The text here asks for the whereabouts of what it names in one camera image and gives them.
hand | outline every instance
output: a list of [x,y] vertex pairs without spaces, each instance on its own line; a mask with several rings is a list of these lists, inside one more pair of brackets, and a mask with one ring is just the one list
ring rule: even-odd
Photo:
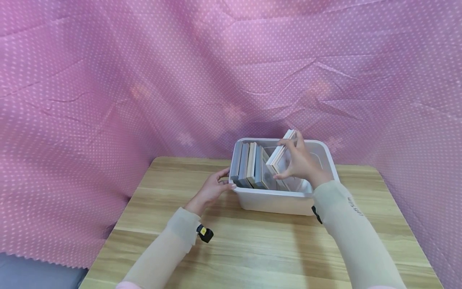
[[229,184],[228,180],[222,180],[221,178],[227,177],[230,172],[230,168],[226,168],[219,172],[210,175],[202,185],[202,188],[197,194],[184,206],[184,209],[201,216],[205,209],[212,205],[218,197],[227,190],[236,188],[235,184]]
[[291,162],[285,172],[276,174],[275,179],[285,179],[288,177],[304,178],[311,183],[313,189],[332,180],[332,176],[323,171],[322,168],[310,156],[303,136],[296,131],[297,144],[293,140],[281,139],[278,145],[286,145],[291,154]]

wood grain tabletop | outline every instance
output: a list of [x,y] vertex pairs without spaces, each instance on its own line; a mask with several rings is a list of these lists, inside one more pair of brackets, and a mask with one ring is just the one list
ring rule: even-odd
[[[113,289],[174,212],[229,160],[156,158],[80,288]],[[409,289],[441,289],[382,177],[369,166],[336,166],[396,262]],[[246,211],[232,191],[208,208],[214,232],[197,240],[167,288],[351,288],[340,252],[314,216]]]

black velcro strap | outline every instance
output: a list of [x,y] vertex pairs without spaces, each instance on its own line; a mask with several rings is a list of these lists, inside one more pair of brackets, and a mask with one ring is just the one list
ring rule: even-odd
[[321,218],[320,218],[319,215],[316,213],[316,207],[313,206],[313,207],[311,207],[311,209],[313,210],[313,213],[316,215],[316,218],[318,219],[318,221],[322,224]]

arm sleeve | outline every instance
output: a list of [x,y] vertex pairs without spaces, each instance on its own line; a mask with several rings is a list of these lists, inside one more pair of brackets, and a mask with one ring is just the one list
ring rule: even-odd
[[173,270],[195,245],[199,220],[198,215],[179,208],[119,285],[133,283],[142,289],[163,288]]
[[317,214],[339,247],[353,289],[406,288],[376,231],[340,182],[320,185],[313,198]]

left hand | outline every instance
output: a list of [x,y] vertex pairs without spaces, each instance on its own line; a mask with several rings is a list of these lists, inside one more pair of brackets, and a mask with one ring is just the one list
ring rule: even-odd
[[221,193],[227,190],[235,189],[235,184],[229,184],[228,180],[222,180],[221,178],[227,177],[230,172],[230,168],[226,168],[219,172],[210,175],[202,185],[202,188],[197,194],[184,206],[185,210],[201,216],[205,209],[212,205]]

